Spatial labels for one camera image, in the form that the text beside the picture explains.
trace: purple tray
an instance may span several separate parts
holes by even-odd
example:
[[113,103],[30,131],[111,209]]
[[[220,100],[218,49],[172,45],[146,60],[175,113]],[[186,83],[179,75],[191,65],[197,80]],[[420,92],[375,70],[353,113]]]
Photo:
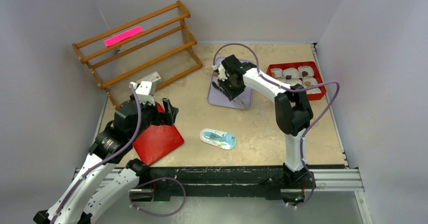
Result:
[[[224,57],[220,57],[216,59],[216,65],[219,65],[221,63],[221,61],[223,61],[223,59],[225,59]],[[252,64],[254,64],[252,61],[250,60],[239,60],[240,62],[250,62]],[[212,105],[218,105],[218,106],[224,106],[224,107],[229,107],[229,108],[235,108],[235,109],[249,109],[251,107],[251,102],[252,102],[252,98],[253,98],[253,90],[250,87],[246,87],[244,92],[242,94],[239,95],[239,97],[235,98],[236,102],[239,102],[241,105],[243,104],[245,106],[245,108],[243,106],[241,106],[238,103],[235,103],[233,101],[229,101],[229,99],[220,91],[218,91],[217,89],[214,88],[214,86],[212,85],[212,82],[217,82],[217,77],[214,76],[214,73],[212,74],[211,77],[211,81],[209,82],[209,90],[208,90],[208,96],[207,96],[207,100],[208,103],[212,104]]]

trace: floor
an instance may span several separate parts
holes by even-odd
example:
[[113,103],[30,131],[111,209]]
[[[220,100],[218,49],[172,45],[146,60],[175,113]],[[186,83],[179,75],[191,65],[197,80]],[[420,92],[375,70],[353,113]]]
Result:
[[[162,98],[169,98],[171,104],[180,109],[175,125],[185,143],[153,166],[281,165],[284,162],[285,137],[276,124],[274,104],[266,97],[255,91],[252,106],[248,110],[213,106],[207,102],[212,57],[220,46],[220,44],[194,46],[194,51],[204,63],[203,68],[156,92],[156,101],[161,102]],[[257,53],[260,69],[264,72],[270,64],[314,61],[309,44],[249,44],[249,46]],[[123,61],[135,63],[144,54],[145,52],[138,50],[123,57]],[[250,52],[239,46],[226,47],[219,56],[226,57],[231,54],[240,59],[254,60]],[[186,51],[180,52],[123,80],[111,89],[112,95],[117,102],[123,102],[131,94],[127,87],[129,81],[136,81],[153,71],[167,79],[194,64]],[[325,98],[310,103],[314,119],[327,105]],[[108,102],[101,129],[113,119],[114,111],[112,104]],[[204,128],[233,133],[238,139],[237,146],[232,150],[223,150],[203,143],[199,139],[199,133]],[[124,166],[127,161],[136,157],[137,153],[134,150],[130,151],[119,166]],[[344,163],[329,111],[307,135],[307,161],[309,164]]]

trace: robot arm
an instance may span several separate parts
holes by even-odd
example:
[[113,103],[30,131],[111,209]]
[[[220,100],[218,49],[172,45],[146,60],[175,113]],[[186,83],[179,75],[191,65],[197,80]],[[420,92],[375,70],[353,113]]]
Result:
[[[156,102],[153,100],[155,86],[151,82],[142,82],[140,85],[133,83],[133,86],[141,104],[141,125],[140,128],[137,129],[137,136],[150,125],[171,126],[174,124],[178,109],[172,107],[170,101],[164,98],[163,104],[165,113],[160,113],[157,110]],[[134,95],[131,95],[130,98],[130,101],[122,103],[121,108],[115,112],[114,120],[109,122],[104,131],[100,132],[95,138],[95,142],[90,147],[86,161],[78,174],[79,177],[73,180],[54,206],[49,210],[39,211],[36,214],[33,220],[37,224],[51,223],[52,219],[55,219],[53,223],[58,224],[90,223],[87,221],[91,219],[93,214],[84,212],[84,209],[86,211],[91,210],[102,213],[116,200],[116,197],[119,197],[119,195],[117,195],[118,193],[128,191],[138,184],[138,181],[134,180],[138,179],[138,175],[136,176],[135,172],[131,173],[130,170],[124,170],[124,176],[132,176],[131,181],[128,179],[128,182],[121,182],[122,185],[109,186],[109,188],[104,191],[100,191],[95,196],[92,196],[107,174],[109,174],[120,162],[122,157],[132,149],[132,144],[129,144],[122,153],[116,155],[107,163],[93,169],[86,177],[82,177],[89,168],[92,168],[104,159],[111,157],[113,154],[123,149],[132,138],[132,135],[136,131],[138,112]],[[92,204],[97,204],[97,208],[94,208],[94,205],[91,206],[90,200]],[[61,211],[56,213],[61,204],[63,205]]]
[[[241,63],[234,55],[225,58],[221,65],[213,66],[218,74],[218,89],[229,99],[233,100],[244,92],[245,87],[257,90],[275,104],[276,121],[278,127],[286,134],[285,166],[295,173],[304,168],[300,157],[300,139],[304,130],[309,127],[313,118],[306,92],[292,93],[275,86],[276,82],[288,89],[301,89],[303,86],[282,83],[263,72],[258,72],[254,64]],[[305,153],[305,139],[303,139],[303,152]]]

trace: small box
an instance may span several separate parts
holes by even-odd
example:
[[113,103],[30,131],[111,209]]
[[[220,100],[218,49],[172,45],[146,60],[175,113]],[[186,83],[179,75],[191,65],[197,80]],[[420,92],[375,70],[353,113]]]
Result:
[[158,85],[162,82],[162,78],[159,76],[157,71],[154,71],[153,73],[147,75],[146,77],[138,80],[137,84],[140,84],[142,81],[149,81],[149,82],[153,82],[154,85]]
[[[288,68],[298,68],[300,66],[309,66],[313,69],[314,78],[317,80],[318,83],[322,83],[323,80],[321,79],[321,74],[319,74],[318,68],[316,67],[316,63],[314,61],[309,62],[298,62],[298,63],[288,63],[288,64],[271,64],[267,68],[266,74],[269,76],[272,76],[271,69],[279,68],[279,69],[288,69]],[[321,93],[315,93],[315,94],[308,94],[308,100],[320,100],[324,97],[327,90],[324,86],[319,88],[321,90]]]

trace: cable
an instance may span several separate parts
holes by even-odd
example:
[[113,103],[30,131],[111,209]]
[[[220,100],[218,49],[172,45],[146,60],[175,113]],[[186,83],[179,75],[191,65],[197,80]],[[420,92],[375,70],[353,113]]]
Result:
[[144,184],[138,185],[136,188],[141,188],[141,187],[143,187],[143,186],[146,186],[146,185],[148,185],[148,184],[154,183],[154,182],[159,181],[159,180],[172,180],[172,181],[175,181],[175,182],[176,182],[176,183],[181,187],[181,189],[183,190],[183,202],[181,202],[181,205],[180,205],[180,207],[178,207],[178,209],[176,209],[175,211],[173,211],[173,212],[171,212],[171,213],[168,213],[168,214],[159,214],[159,213],[154,213],[154,212],[151,212],[151,211],[148,211],[148,210],[145,210],[145,209],[142,209],[142,208],[140,208],[140,207],[136,206],[136,205],[132,202],[131,195],[129,195],[129,202],[131,203],[131,206],[130,206],[130,207],[134,207],[135,209],[137,209],[137,210],[139,210],[139,211],[142,211],[142,212],[144,212],[144,213],[147,213],[147,214],[150,214],[150,215],[154,215],[154,216],[170,216],[170,215],[174,215],[175,213],[179,212],[179,211],[181,210],[181,208],[183,208],[184,203],[186,202],[186,191],[184,190],[184,186],[183,186],[183,184],[181,184],[178,180],[173,179],[173,178],[170,178],[170,177],[162,177],[162,178],[154,179],[154,180],[151,180],[151,181],[146,182],[146,183],[144,183]]
[[323,82],[323,83],[320,83],[320,84],[317,84],[317,85],[313,85],[313,86],[309,86],[309,87],[307,87],[307,88],[304,88],[304,89],[289,89],[289,88],[286,88],[286,87],[284,87],[284,86],[282,86],[282,85],[280,85],[280,84],[277,84],[276,82],[274,82],[274,81],[272,81],[272,80],[269,80],[269,79],[267,79],[265,76],[263,76],[263,74],[261,74],[260,73],[260,67],[259,67],[259,64],[258,64],[258,57],[257,57],[257,55],[255,54],[255,52],[249,47],[249,46],[247,46],[247,45],[244,45],[244,44],[241,44],[241,43],[228,43],[228,44],[226,44],[226,45],[223,45],[223,46],[221,46],[218,50],[217,50],[217,52],[216,52],[216,54],[214,54],[214,59],[213,59],[213,62],[212,62],[212,65],[213,66],[215,66],[216,65],[216,57],[217,57],[217,54],[220,52],[220,50],[221,49],[223,49],[224,47],[226,47],[226,46],[230,46],[230,45],[238,45],[238,46],[243,46],[244,48],[246,48],[246,49],[248,49],[252,54],[253,54],[253,56],[254,56],[254,58],[255,58],[255,60],[256,60],[256,64],[257,64],[257,72],[258,72],[258,74],[260,75],[260,77],[262,78],[262,79],[264,79],[266,82],[268,82],[268,83],[271,83],[271,84],[273,84],[273,85],[275,85],[275,86],[277,86],[277,87],[280,87],[280,88],[282,88],[282,89],[284,89],[284,90],[286,90],[286,91],[290,91],[290,92],[292,92],[292,93],[299,93],[299,92],[303,92],[303,91],[307,91],[307,90],[311,90],[311,89],[315,89],[315,88],[319,88],[319,87],[321,87],[321,86],[324,86],[324,85],[328,85],[328,84],[336,84],[336,92],[334,93],[334,95],[333,95],[333,97],[331,98],[331,100],[330,100],[330,102],[327,104],[327,106],[326,106],[326,108],[323,110],[323,112],[321,112],[321,114],[309,125],[309,127],[308,128],[306,128],[306,130],[303,132],[303,134],[302,134],[302,137],[300,138],[300,159],[301,159],[301,161],[302,161],[302,163],[303,163],[303,166],[304,166],[304,168],[306,169],[306,171],[309,173],[309,176],[312,178],[312,189],[311,189],[311,191],[310,191],[310,194],[309,194],[309,196],[308,196],[308,198],[305,198],[305,200],[300,204],[300,205],[298,205],[298,206],[294,206],[294,208],[300,208],[300,207],[302,207],[302,206],[304,206],[310,199],[311,199],[311,197],[312,197],[312,195],[313,195],[313,191],[314,191],[314,189],[315,189],[315,178],[314,178],[314,176],[313,176],[313,173],[309,170],[309,168],[308,168],[308,166],[307,166],[307,164],[306,164],[306,162],[305,162],[305,159],[303,158],[303,139],[304,139],[304,137],[306,136],[306,134],[309,132],[309,130],[321,119],[321,117],[323,117],[324,116],[324,114],[329,110],[329,108],[330,108],[330,106],[332,106],[332,104],[333,104],[333,102],[335,101],[335,99],[336,99],[336,97],[337,97],[337,95],[338,95],[338,93],[339,93],[339,89],[340,89],[340,84],[339,84],[339,82],[337,82],[337,81],[335,81],[335,80],[333,80],[333,81],[327,81],[327,82]]
[[132,94],[134,95],[135,98],[135,102],[137,104],[137,113],[138,113],[138,120],[137,120],[137,127],[135,128],[135,132],[134,135],[132,135],[131,139],[128,141],[128,143],[123,146],[119,151],[117,151],[116,153],[114,153],[113,155],[111,155],[110,157],[104,159],[103,161],[95,164],[94,166],[88,168],[88,170],[82,174],[81,177],[79,177],[79,179],[76,181],[76,183],[71,187],[70,191],[65,195],[64,199],[61,201],[60,205],[58,206],[57,210],[55,211],[55,215],[53,216],[52,220],[49,222],[49,224],[54,224],[55,220],[57,220],[57,216],[58,214],[61,212],[61,210],[63,209],[64,205],[67,203],[67,201],[70,199],[70,197],[73,195],[74,191],[76,190],[76,188],[79,186],[79,184],[86,179],[86,177],[97,167],[109,162],[110,160],[112,160],[113,158],[115,158],[117,155],[121,154],[123,151],[125,151],[125,149],[127,149],[129,147],[129,145],[131,145],[135,138],[138,135],[138,131],[140,129],[141,126],[141,105],[140,105],[140,101],[138,100],[138,95],[135,92],[134,86],[130,83],[129,87],[132,90]]

